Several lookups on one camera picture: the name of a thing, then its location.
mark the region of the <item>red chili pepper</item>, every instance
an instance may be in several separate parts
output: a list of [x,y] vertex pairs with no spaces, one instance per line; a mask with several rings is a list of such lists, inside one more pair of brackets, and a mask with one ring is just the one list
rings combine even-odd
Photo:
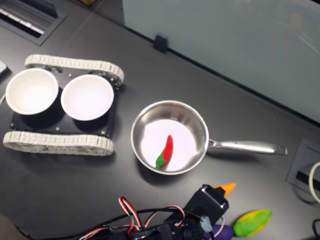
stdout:
[[160,156],[158,156],[158,158],[155,161],[155,168],[160,169],[167,166],[171,160],[173,151],[174,151],[174,142],[172,140],[172,136],[169,135],[168,138],[166,139],[166,144],[162,153],[160,154]]

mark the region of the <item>stainless steel pan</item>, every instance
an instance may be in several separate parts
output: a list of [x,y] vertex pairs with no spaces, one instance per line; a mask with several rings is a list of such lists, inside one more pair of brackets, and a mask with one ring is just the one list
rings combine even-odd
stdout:
[[[156,159],[163,151],[168,135],[173,139],[173,154],[168,166],[156,169]],[[159,101],[147,106],[131,129],[133,151],[150,170],[177,175],[197,166],[206,152],[227,148],[261,154],[286,155],[287,148],[260,141],[215,141],[209,139],[207,125],[191,106],[179,101]]]

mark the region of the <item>frosted glass partition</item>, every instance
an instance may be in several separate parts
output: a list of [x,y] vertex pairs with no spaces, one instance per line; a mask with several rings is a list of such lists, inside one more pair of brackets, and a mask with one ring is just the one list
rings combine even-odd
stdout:
[[311,0],[123,0],[125,25],[320,122],[320,5]]

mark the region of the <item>white plastic cup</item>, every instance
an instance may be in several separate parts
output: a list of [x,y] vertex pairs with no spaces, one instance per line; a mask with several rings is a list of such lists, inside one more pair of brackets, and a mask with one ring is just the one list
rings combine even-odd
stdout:
[[42,68],[30,68],[15,75],[5,90],[9,107],[18,114],[34,115],[48,109],[58,96],[55,76]]
[[110,109],[114,96],[111,84],[103,77],[81,75],[64,87],[61,105],[73,119],[90,121],[101,117]]

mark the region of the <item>dark tabletop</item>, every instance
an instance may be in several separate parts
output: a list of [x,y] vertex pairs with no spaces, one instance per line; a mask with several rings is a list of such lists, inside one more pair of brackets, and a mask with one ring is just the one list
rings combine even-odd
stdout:
[[[125,80],[118,97],[114,154],[29,154],[1,144],[1,213],[35,238],[60,237],[123,214],[119,196],[136,209],[183,207],[202,184],[235,182],[228,197],[227,224],[247,211],[270,209],[271,221],[252,239],[301,240],[312,235],[311,222],[319,217],[320,207],[303,203],[286,178],[301,139],[320,144],[318,127],[171,53],[157,52],[149,42],[92,12],[98,4],[85,8],[72,0],[54,2],[67,18],[42,46],[0,27],[0,59],[12,70],[1,79],[0,95],[31,54],[120,66]],[[289,154],[217,153],[205,156],[188,173],[154,174],[136,159],[130,130],[144,107],[161,100],[178,100],[197,109],[214,140],[271,142],[286,145]],[[3,103],[0,136],[10,130],[12,115]]]

